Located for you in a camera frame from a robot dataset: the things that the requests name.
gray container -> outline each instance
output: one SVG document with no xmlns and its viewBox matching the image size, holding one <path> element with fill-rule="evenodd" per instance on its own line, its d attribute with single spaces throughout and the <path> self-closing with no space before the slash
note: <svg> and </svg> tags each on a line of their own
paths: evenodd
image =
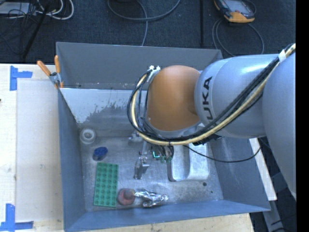
<svg viewBox="0 0 309 232">
<path fill-rule="evenodd" d="M 181 64 L 204 70 L 222 59 L 219 50 L 56 43 L 56 53 L 65 85 L 58 92 L 65 231 L 270 210 L 255 159 L 239 163 L 208 160 L 207 179 L 172 182 L 166 163 L 149 157 L 142 179 L 133 178 L 143 142 L 129 139 L 134 130 L 126 116 L 126 103 L 137 78 L 150 65 Z M 83 128 L 96 131 L 95 142 L 87 145 L 80 141 Z M 151 208 L 142 208 L 140 198 L 129 206 L 94 206 L 98 162 L 92 154 L 100 146 L 109 150 L 101 162 L 119 166 L 118 189 L 151 189 L 168 195 L 168 201 Z M 248 139 L 225 137 L 210 141 L 208 154 L 240 160 L 252 156 L 253 151 Z"/>
</svg>

silver metal part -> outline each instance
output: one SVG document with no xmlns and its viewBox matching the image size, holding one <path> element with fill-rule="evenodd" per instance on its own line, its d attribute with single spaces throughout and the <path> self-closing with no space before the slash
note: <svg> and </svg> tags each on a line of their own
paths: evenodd
<svg viewBox="0 0 309 232">
<path fill-rule="evenodd" d="M 159 73 L 159 71 L 161 70 L 161 68 L 159 66 L 154 67 L 153 65 L 149 67 L 149 69 L 153 70 L 149 77 L 147 78 L 147 83 L 151 83 L 154 79 L 154 77 Z"/>
<path fill-rule="evenodd" d="M 49 79 L 52 81 L 53 84 L 58 84 L 58 83 L 62 82 L 62 78 L 61 78 L 60 73 L 56 73 L 56 72 L 52 73 L 49 76 Z"/>
<path fill-rule="evenodd" d="M 190 148 L 203 155 L 208 155 L 208 144 L 194 146 Z M 206 180 L 209 175 L 208 159 L 201 156 L 185 146 L 174 146 L 174 157 L 167 163 L 168 177 L 170 181 L 184 180 Z"/>
<path fill-rule="evenodd" d="M 147 163 L 148 145 L 149 144 L 144 141 L 142 151 L 140 152 L 140 157 L 135 163 L 134 179 L 140 180 L 142 175 L 146 173 L 148 167 L 150 166 L 149 163 Z"/>
<path fill-rule="evenodd" d="M 145 200 L 142 204 L 143 207 L 152 207 L 164 203 L 169 199 L 166 194 L 158 194 L 151 190 L 142 189 L 134 194 L 136 197 L 140 197 Z"/>
</svg>

black carpet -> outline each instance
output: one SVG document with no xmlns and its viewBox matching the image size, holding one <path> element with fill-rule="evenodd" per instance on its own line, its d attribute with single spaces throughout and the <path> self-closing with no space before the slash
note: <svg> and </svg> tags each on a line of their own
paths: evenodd
<svg viewBox="0 0 309 232">
<path fill-rule="evenodd" d="M 31 1 L 37 5 L 36 0 L 9 1 Z M 40 3 L 45 6 L 47 1 L 40 0 Z M 57 20 L 46 16 L 28 49 L 41 15 L 28 14 L 17 19 L 9 18 L 13 14 L 0 15 L 0 63 L 34 64 L 42 60 L 45 64 L 54 64 L 56 42 L 218 48 L 224 58 L 279 53 L 288 44 L 295 43 L 296 0 L 247 0 L 255 11 L 255 20 L 250 25 L 241 26 L 223 20 L 213 0 L 180 0 L 171 13 L 159 18 L 178 0 L 72 1 L 73 17 Z M 64 6 L 63 17 L 72 10 L 68 1 Z M 51 9 L 59 7 L 59 0 L 51 2 Z M 124 18 L 145 18 L 145 13 L 152 18 L 148 24 L 145 20 Z M 266 147 L 263 154 L 267 157 L 270 175 L 278 173 L 275 160 Z M 281 190 L 277 196 L 276 205 L 281 219 L 288 217 L 282 220 L 284 227 L 296 231 L 296 216 L 293 216 L 296 213 L 295 200 L 287 189 Z M 262 213 L 251 214 L 251 218 L 255 232 L 267 231 Z"/>
</svg>

white cord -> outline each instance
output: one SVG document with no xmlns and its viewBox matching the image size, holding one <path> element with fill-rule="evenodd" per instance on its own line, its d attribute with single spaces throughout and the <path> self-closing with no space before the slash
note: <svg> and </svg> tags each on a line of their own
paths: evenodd
<svg viewBox="0 0 309 232">
<path fill-rule="evenodd" d="M 43 6 L 40 4 L 40 1 L 37 0 L 37 2 L 39 3 L 40 8 L 44 11 L 44 8 L 43 8 Z M 60 2 L 61 2 L 61 7 L 60 7 L 60 9 L 59 9 L 58 11 L 56 11 L 56 12 L 48 12 L 46 15 L 47 15 L 47 16 L 50 16 L 50 17 L 52 17 L 53 19 L 56 19 L 56 20 L 67 20 L 67 19 L 70 19 L 70 18 L 73 16 L 73 14 L 74 14 L 74 5 L 73 5 L 73 1 L 72 1 L 72 0 L 69 0 L 72 11 L 71 11 L 70 15 L 67 16 L 67 17 L 57 17 L 57 16 L 55 16 L 56 14 L 60 13 L 60 12 L 62 11 L 62 9 L 63 9 L 63 0 L 60 0 Z"/>
<path fill-rule="evenodd" d="M 40 1 L 39 0 L 37 0 L 37 2 L 38 2 L 38 4 L 39 4 L 39 6 L 40 6 L 40 8 L 44 11 L 44 8 L 43 8 L 43 6 L 41 5 L 41 3 L 40 3 Z M 61 10 L 63 9 L 63 0 L 60 0 L 60 3 L 61 3 L 61 6 L 60 6 L 60 9 L 58 10 L 58 11 L 56 11 L 56 12 L 48 12 L 48 13 L 46 13 L 47 15 L 56 15 L 56 14 L 58 14 L 59 12 L 61 12 Z"/>
</svg>

device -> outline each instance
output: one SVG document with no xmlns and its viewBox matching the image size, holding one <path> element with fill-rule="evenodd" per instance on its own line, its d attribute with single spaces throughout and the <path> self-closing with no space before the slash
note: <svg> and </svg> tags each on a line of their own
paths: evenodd
<svg viewBox="0 0 309 232">
<path fill-rule="evenodd" d="M 137 95 L 147 84 L 140 112 Z M 280 54 L 218 60 L 202 71 L 182 65 L 151 66 L 137 80 L 127 114 L 142 139 L 165 149 L 207 144 L 220 137 L 266 136 L 296 198 L 295 44 Z M 164 157 L 171 160 L 173 155 Z"/>
<path fill-rule="evenodd" d="M 246 0 L 214 0 L 214 4 L 229 22 L 248 23 L 255 19 Z"/>
</svg>

